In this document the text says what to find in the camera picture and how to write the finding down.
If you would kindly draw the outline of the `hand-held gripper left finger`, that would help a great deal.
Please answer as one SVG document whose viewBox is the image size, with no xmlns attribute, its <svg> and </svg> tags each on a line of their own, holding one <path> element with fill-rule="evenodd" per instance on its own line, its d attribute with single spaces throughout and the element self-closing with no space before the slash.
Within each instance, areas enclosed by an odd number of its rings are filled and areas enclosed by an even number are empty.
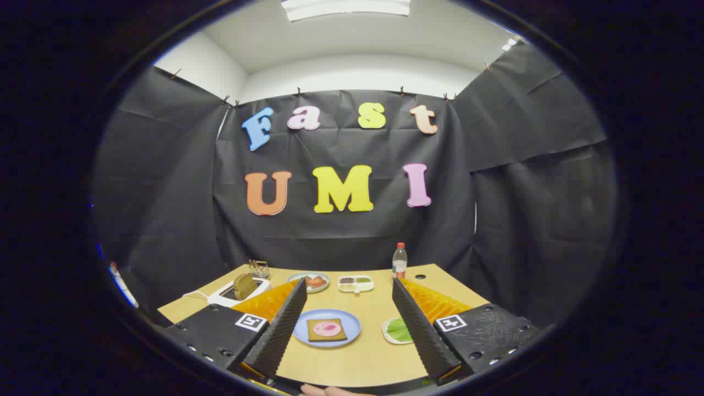
<svg viewBox="0 0 704 396">
<path fill-rule="evenodd" d="M 264 383 L 274 379 L 307 301 L 293 280 L 236 306 L 209 304 L 162 333 L 205 363 Z"/>
</svg>

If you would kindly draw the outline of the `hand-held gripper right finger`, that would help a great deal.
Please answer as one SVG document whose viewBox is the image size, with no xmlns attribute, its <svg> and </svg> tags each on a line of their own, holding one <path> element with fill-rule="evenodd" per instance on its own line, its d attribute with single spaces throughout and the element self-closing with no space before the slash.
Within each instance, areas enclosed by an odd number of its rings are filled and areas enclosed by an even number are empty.
<svg viewBox="0 0 704 396">
<path fill-rule="evenodd" d="M 394 280 L 392 299 L 438 386 L 485 371 L 542 334 L 528 319 L 496 304 L 471 308 L 404 278 Z"/>
</svg>

